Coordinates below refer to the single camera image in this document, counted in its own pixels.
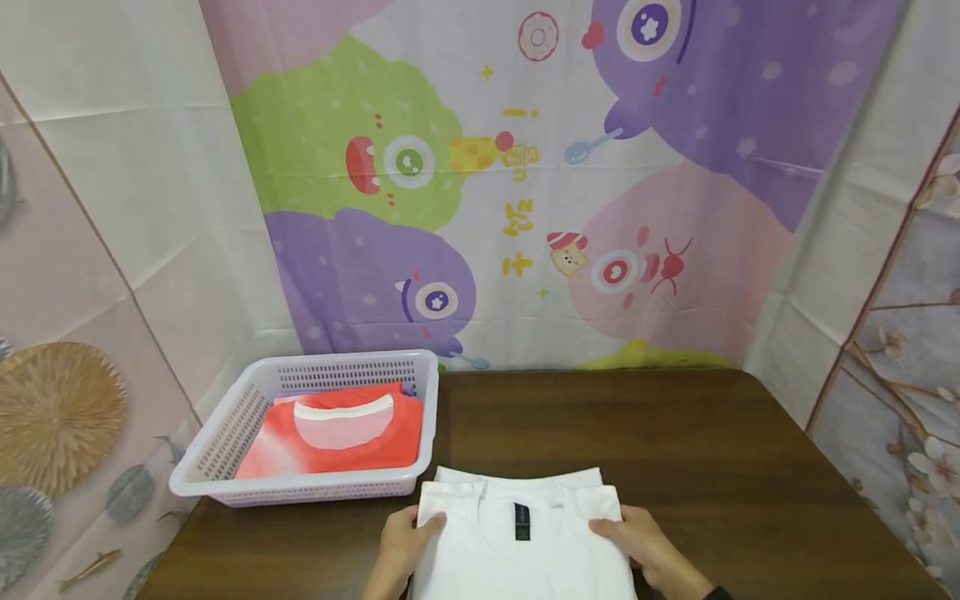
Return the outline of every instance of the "cartoon eye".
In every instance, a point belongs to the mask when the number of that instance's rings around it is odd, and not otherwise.
[[[430,321],[445,319],[457,310],[457,293],[442,281],[427,283],[417,292],[417,310]]]
[[[383,152],[383,171],[400,187],[424,187],[433,179],[433,169],[433,151],[415,135],[401,135]]]
[[[673,46],[683,20],[680,0],[630,0],[616,23],[616,41],[630,60],[649,62]]]
[[[601,294],[619,294],[636,283],[638,267],[632,252],[615,250],[607,252],[593,263],[590,279]]]

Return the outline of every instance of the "gold fan decoration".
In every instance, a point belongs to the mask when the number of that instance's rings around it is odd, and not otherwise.
[[[127,387],[93,346],[55,342],[0,363],[0,486],[56,498],[100,466],[127,417]]]

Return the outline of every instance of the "spoon illustration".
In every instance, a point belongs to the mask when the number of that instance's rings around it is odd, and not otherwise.
[[[464,356],[463,354],[454,354],[453,357],[467,361],[471,367],[474,367],[478,371],[486,371],[490,368],[490,361],[480,356],[476,358],[470,358],[469,356]]]
[[[580,164],[584,160],[589,158],[590,153],[593,152],[593,149],[598,146],[603,146],[610,140],[614,139],[618,135],[623,133],[623,128],[618,127],[610,133],[607,133],[603,137],[598,137],[592,142],[586,140],[580,140],[578,142],[573,142],[564,150],[564,160],[567,164]]]

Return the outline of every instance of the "purple cartoon creature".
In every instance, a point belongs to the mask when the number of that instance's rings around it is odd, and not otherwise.
[[[428,348],[462,358],[473,316],[466,260],[440,236],[352,208],[333,219],[264,215],[294,326],[307,353]]]
[[[597,146],[656,131],[796,230],[902,0],[594,0],[582,37],[617,101]]]

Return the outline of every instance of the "sleeve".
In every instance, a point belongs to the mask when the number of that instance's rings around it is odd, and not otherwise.
[[[733,600],[731,596],[725,589],[717,588],[712,591],[704,600]]]

